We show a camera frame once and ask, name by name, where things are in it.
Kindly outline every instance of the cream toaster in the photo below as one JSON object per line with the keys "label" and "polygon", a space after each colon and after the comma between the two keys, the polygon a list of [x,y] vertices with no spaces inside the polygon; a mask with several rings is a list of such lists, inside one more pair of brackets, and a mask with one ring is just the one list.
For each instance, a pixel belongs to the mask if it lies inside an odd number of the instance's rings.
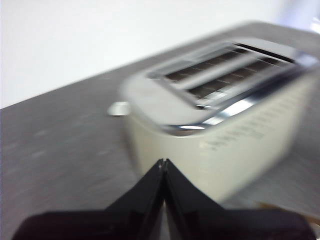
{"label": "cream toaster", "polygon": [[262,39],[218,42],[133,75],[108,113],[125,117],[140,173],[170,159],[221,202],[289,149],[318,64]]}

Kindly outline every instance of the toaster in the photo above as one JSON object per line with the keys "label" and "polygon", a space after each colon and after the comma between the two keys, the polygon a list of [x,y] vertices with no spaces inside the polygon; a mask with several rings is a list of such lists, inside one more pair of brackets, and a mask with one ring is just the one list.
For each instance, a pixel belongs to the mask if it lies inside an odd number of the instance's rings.
{"label": "toaster", "polygon": [[318,65],[262,39],[212,43],[128,78],[108,113],[124,116],[141,174],[170,159],[221,202],[288,151]]}

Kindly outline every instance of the toaster slot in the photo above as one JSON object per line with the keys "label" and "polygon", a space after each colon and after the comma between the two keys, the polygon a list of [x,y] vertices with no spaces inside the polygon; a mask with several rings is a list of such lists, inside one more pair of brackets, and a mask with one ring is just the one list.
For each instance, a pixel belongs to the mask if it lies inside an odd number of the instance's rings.
{"label": "toaster slot", "polygon": [[221,63],[225,63],[227,61],[230,61],[236,57],[241,56],[242,54],[249,53],[248,50],[245,50],[243,48],[236,48],[232,51],[226,52],[222,55],[207,59],[206,61],[202,61],[200,63],[197,63],[195,65],[186,67],[184,69],[171,72],[166,76],[166,78],[170,79],[172,82],[178,82],[180,80],[183,80],[185,78],[191,77],[195,74],[198,74],[202,71],[205,71],[209,68],[212,68],[216,65],[219,65]]}
{"label": "toaster slot", "polygon": [[210,99],[211,96],[221,96],[221,94],[213,93],[224,93],[225,89],[231,89],[240,84],[245,85],[246,81],[251,77],[260,77],[268,74],[268,71],[265,71],[267,68],[284,67],[286,64],[275,58],[263,57],[243,68],[212,79],[187,91],[198,99]]}

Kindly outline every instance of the white wall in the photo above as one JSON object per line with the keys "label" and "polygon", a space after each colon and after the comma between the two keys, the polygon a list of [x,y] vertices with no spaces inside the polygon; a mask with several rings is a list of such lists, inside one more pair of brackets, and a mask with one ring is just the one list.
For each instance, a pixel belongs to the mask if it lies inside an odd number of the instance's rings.
{"label": "white wall", "polygon": [[1,108],[247,20],[288,0],[2,0]]}

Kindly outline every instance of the black plastic object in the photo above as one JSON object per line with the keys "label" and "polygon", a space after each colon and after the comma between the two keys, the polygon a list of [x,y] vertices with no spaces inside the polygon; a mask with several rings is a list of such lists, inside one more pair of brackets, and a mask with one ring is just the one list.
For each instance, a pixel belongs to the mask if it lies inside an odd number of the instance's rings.
{"label": "black plastic object", "polygon": [[316,240],[305,219],[281,210],[226,210],[166,161],[165,203],[172,239]]}
{"label": "black plastic object", "polygon": [[105,210],[48,212],[27,218],[13,240],[146,240],[163,205],[163,160]]}
{"label": "black plastic object", "polygon": [[159,160],[106,210],[32,216],[22,223],[13,240],[155,239],[164,199],[173,240],[316,239],[307,222],[296,213],[225,210],[193,186],[167,159]]}

